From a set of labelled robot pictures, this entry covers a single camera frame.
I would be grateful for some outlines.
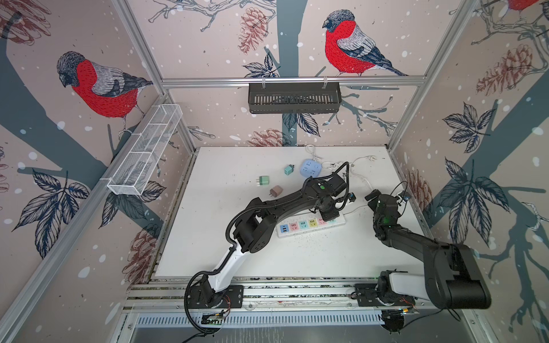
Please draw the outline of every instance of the white table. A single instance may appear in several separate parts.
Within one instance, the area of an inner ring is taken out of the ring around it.
[[[360,159],[353,171],[368,178],[374,188],[389,193],[399,178],[384,147],[318,147],[323,161]],[[255,197],[273,199],[269,190],[280,185],[281,196],[299,190],[305,180],[301,163],[311,155],[303,147],[200,148],[191,178],[168,237],[157,277],[189,277],[212,270],[229,247],[225,229],[229,221]],[[295,165],[287,176],[284,168]],[[321,176],[330,171],[323,169]],[[259,176],[268,175],[267,186],[256,186]],[[357,200],[343,213],[366,205],[371,190],[360,178],[350,177],[350,191]],[[402,251],[386,247],[374,235],[372,210],[365,206],[346,216],[344,226],[280,239],[273,232],[265,248],[252,254],[238,270],[239,277],[377,277],[384,270],[423,273],[423,264]],[[422,234],[411,208],[399,224]]]

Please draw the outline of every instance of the power strip socket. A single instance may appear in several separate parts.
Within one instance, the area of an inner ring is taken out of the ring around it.
[[[345,222],[345,217],[342,214],[340,214],[336,219],[325,222],[322,220],[320,212],[305,213],[302,215],[288,217],[278,223],[276,225],[276,233],[279,238],[284,238],[341,226],[344,225]]]

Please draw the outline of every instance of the teal tree trunk illustration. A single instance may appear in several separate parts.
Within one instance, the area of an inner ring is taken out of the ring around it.
[[[490,175],[497,170],[499,165],[511,155],[529,135],[531,135],[532,128],[540,126],[541,123],[547,119],[547,108],[549,108],[549,98],[547,97],[548,87],[549,73],[546,72],[495,129],[493,129],[493,124],[496,116],[493,116],[486,129],[486,134],[489,134],[490,136],[485,136],[483,138],[479,148],[469,155],[469,159],[462,168],[470,171],[474,160],[475,174],[478,176],[490,177]],[[496,102],[494,102],[493,108],[497,109]],[[509,320],[509,331],[513,332],[513,324],[515,321],[522,325],[523,317],[526,316],[527,313],[532,319],[539,318],[540,327],[544,325],[545,328],[549,328],[549,321],[537,301],[532,281],[530,280],[530,272],[528,270],[528,268],[531,268],[528,265],[528,262],[530,262],[531,265],[533,265],[532,268],[537,268],[545,276],[547,279],[545,282],[549,281],[549,270],[531,256],[530,250],[533,246],[526,238],[526,235],[531,232],[529,227],[536,225],[537,218],[528,205],[521,203],[520,200],[509,192],[510,190],[514,190],[519,192],[545,193],[546,191],[544,189],[501,186],[506,193],[509,207],[517,215],[517,219],[513,227],[509,230],[509,241],[507,242],[505,250],[498,255],[480,254],[480,258],[494,261],[488,274],[488,277],[491,278],[494,268],[497,268],[497,264],[510,258],[511,255],[514,255],[514,261],[522,287],[520,298],[523,300],[523,304],[511,316]],[[448,207],[439,206],[440,196],[441,193],[439,192],[432,201],[433,206],[427,207],[432,208],[432,210],[424,212],[429,227],[438,223],[444,216],[444,213],[449,210]],[[493,227],[492,230],[507,230],[507,227]],[[540,244],[549,249],[549,240],[547,239],[547,234],[542,225],[539,226],[536,235],[543,239],[543,243]],[[540,341],[545,343],[549,342],[546,330],[539,329],[538,335]]]
[[[306,6],[307,0],[277,1],[278,55],[280,66],[282,66],[278,72],[281,77],[299,76],[298,38]],[[291,128],[282,123],[282,133],[289,138],[287,146],[297,145],[297,129],[297,122]]]
[[[7,24],[2,28],[3,37],[8,37],[10,26],[10,24]],[[64,130],[59,130],[57,124],[47,116],[42,105],[29,92],[29,89],[9,61],[7,44],[7,39],[0,38],[0,65],[2,66],[2,77],[0,77],[0,104],[2,104],[0,125],[60,167],[60,170],[48,170],[31,165],[25,169],[18,169],[18,172],[32,174],[34,169],[38,172],[64,178],[66,171],[69,171],[73,180],[88,186],[89,189],[93,189],[99,178],[107,170],[107,166],[93,157]],[[62,87],[57,78],[51,80],[51,86]],[[119,151],[129,137],[130,135],[125,133],[113,151]],[[149,223],[162,225],[163,221],[160,217],[153,211],[148,210],[145,204],[143,204],[143,209],[147,213],[146,218],[134,220],[139,226],[145,227]]]

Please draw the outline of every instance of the power plug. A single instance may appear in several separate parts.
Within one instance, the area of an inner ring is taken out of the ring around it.
[[[317,161],[313,161],[311,159],[307,159],[303,162],[301,165],[301,168],[299,170],[299,173],[303,177],[317,177],[320,175],[320,171],[322,170],[322,165],[318,163]]]

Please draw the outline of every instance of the black metal hanging basket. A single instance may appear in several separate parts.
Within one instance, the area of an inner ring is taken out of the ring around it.
[[[335,113],[341,89],[339,82],[250,83],[248,104],[253,114]]]

